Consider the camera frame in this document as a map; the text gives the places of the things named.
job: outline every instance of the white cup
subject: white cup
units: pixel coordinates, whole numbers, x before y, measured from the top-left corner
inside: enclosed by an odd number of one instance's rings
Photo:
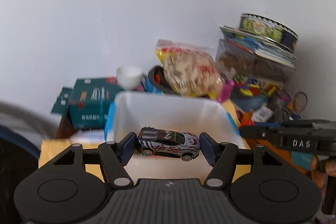
[[[126,90],[133,90],[140,85],[143,71],[136,67],[120,67],[117,69],[118,85]]]

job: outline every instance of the green box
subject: green box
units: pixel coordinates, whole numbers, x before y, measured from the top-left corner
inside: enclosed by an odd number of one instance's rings
[[[115,78],[77,79],[73,88],[62,89],[51,112],[66,116],[74,128],[104,128],[110,103],[121,91]]]

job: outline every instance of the toy car's front wheel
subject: toy car's front wheel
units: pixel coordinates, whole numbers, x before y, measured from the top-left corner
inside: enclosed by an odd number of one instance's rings
[[[191,161],[193,159],[192,153],[184,153],[181,157],[183,161]]]
[[[145,155],[145,156],[147,156],[147,157],[150,157],[154,153],[153,153],[153,150],[151,150],[151,149],[144,149],[144,150],[142,150],[142,154]]]

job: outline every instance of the pile of clutter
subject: pile of clutter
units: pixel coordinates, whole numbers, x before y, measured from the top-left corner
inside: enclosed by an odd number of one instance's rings
[[[298,111],[284,90],[295,71],[295,32],[252,14],[241,15],[239,29],[220,28],[224,39],[215,61],[208,48],[159,40],[155,53],[162,66],[148,75],[121,67],[116,77],[77,79],[73,88],[62,89],[52,113],[66,117],[74,128],[104,128],[117,93],[136,90],[220,103],[231,99],[243,123],[299,118],[302,107]]]

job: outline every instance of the circular disc cover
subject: circular disc cover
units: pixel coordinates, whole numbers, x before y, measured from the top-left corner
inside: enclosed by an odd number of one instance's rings
[[[106,199],[105,184],[80,171],[75,175],[28,177],[16,188],[14,201],[20,213],[32,222],[61,224],[93,214]]]
[[[308,177],[296,172],[248,173],[231,186],[239,211],[257,222],[303,223],[320,207],[321,192]]]

